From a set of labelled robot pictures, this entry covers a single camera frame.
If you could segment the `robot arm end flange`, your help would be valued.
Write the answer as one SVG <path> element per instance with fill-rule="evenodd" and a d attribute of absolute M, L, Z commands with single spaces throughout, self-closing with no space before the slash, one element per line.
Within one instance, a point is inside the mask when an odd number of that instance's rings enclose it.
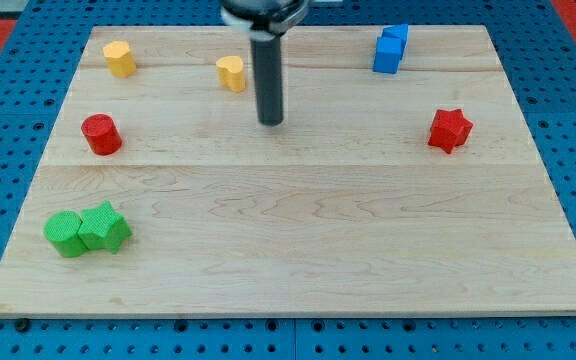
<path fill-rule="evenodd" d="M 254 41 L 283 36 L 308 14 L 309 0 L 221 0 L 223 22 Z"/>

